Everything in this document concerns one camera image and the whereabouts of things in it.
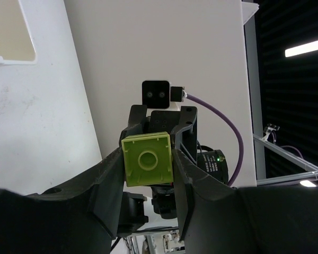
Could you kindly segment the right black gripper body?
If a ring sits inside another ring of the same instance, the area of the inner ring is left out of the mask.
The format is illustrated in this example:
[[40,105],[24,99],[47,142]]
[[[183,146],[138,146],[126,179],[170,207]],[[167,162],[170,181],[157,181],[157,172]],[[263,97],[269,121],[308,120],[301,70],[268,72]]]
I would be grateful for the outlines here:
[[[133,105],[129,113],[128,126],[120,136],[120,145],[121,140],[130,135],[157,132],[167,132],[170,135],[171,142],[171,131],[178,124],[180,111],[154,110],[151,114],[148,114],[147,106]],[[187,184],[184,186],[185,194],[182,197],[175,192],[179,182],[183,180],[180,173],[181,168],[189,166],[199,168],[219,182],[228,184],[228,167],[222,151],[202,146],[197,139],[197,164],[195,165],[181,150],[174,149],[172,144],[171,149],[173,182],[148,186],[152,190],[154,213],[166,220],[177,217],[176,206],[179,203],[188,205],[192,202],[191,188]]]

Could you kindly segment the light green lego brick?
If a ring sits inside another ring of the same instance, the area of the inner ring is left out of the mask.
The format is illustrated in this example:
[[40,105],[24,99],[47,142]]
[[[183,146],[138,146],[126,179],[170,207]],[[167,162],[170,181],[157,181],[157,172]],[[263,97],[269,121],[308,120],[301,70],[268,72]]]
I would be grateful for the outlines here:
[[128,187],[173,182],[172,149],[167,132],[130,135],[121,140]]

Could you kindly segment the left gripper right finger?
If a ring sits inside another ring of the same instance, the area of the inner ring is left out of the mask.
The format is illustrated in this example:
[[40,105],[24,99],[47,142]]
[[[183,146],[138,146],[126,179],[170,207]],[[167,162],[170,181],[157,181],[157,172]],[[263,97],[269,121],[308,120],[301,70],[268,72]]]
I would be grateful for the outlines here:
[[191,188],[177,218],[186,253],[318,253],[318,187],[231,188],[199,168],[180,169]]

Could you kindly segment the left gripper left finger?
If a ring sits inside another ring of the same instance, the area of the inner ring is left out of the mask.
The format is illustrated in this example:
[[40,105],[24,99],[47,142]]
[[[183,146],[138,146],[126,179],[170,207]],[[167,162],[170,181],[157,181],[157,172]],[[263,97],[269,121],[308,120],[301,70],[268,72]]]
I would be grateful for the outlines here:
[[109,253],[124,181],[118,148],[42,194],[0,189],[0,253]]

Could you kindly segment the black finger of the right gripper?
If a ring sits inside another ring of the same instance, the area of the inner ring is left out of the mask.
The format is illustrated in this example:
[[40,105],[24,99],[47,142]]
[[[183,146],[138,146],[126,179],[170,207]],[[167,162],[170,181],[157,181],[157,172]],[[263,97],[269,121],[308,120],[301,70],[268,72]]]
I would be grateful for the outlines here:
[[178,124],[171,131],[171,144],[197,164],[197,113],[194,106],[182,106]]

